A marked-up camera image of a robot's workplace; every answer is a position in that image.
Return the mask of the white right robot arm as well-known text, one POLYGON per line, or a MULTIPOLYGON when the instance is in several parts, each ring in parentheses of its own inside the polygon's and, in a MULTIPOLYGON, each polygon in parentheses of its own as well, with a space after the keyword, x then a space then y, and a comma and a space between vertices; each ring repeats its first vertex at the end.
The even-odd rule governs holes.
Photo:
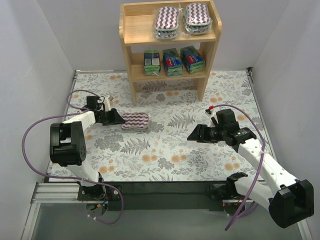
POLYGON ((265 181, 258 183, 243 172, 230 175, 229 192, 248 196, 268 210, 273 221, 287 228, 314 215, 314 187, 308 180, 299 180, 286 171, 270 154, 263 152, 256 135, 247 127, 223 129, 199 124, 187 137, 198 143, 225 142, 245 158, 265 181))

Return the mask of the green blue sponge pack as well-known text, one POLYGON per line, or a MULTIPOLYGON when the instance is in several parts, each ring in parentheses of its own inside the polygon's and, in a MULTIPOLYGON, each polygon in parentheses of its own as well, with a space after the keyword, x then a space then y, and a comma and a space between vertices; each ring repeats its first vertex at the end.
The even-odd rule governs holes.
POLYGON ((164 49, 163 65, 168 77, 180 76, 183 74, 183 63, 176 48, 164 49))
POLYGON ((158 76, 161 71, 160 53, 158 50, 145 50, 143 53, 145 76, 158 76))
POLYGON ((205 60, 193 45, 181 48, 180 58, 189 74, 198 73, 205 69, 205 60))

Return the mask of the pink wavy sponge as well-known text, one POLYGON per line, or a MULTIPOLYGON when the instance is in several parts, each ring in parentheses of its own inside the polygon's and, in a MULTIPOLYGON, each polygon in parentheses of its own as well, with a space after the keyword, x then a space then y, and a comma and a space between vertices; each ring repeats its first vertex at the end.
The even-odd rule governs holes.
POLYGON ((182 21, 182 36, 200 36, 207 34, 212 28, 212 18, 208 5, 204 2, 191 2, 179 7, 182 21))
POLYGON ((174 6, 162 6, 157 10, 153 34, 158 40, 172 40, 178 36, 180 11, 174 6))
POLYGON ((121 129, 126 132, 143 132, 149 128, 151 121, 150 115, 145 112, 124 113, 122 115, 125 123, 120 125, 121 129))

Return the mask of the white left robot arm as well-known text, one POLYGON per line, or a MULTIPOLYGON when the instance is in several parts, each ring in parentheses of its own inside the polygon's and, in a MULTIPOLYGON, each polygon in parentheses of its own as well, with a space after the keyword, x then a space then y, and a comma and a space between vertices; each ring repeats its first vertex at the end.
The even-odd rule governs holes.
POLYGON ((49 145, 51 162, 71 171, 75 180, 83 187, 93 187, 101 183, 101 174, 86 160, 84 132, 94 124, 113 126, 125 122, 117 110, 112 108, 109 111, 89 110, 63 122, 51 124, 49 145))

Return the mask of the pink wavy sponge top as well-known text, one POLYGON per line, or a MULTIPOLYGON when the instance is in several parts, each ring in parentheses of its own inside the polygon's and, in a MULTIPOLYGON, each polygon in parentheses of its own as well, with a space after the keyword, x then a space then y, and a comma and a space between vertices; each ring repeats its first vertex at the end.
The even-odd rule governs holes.
POLYGON ((145 112, 124 113, 122 115, 125 123, 120 125, 121 129, 126 132, 143 132, 149 128, 151 121, 150 115, 145 112))

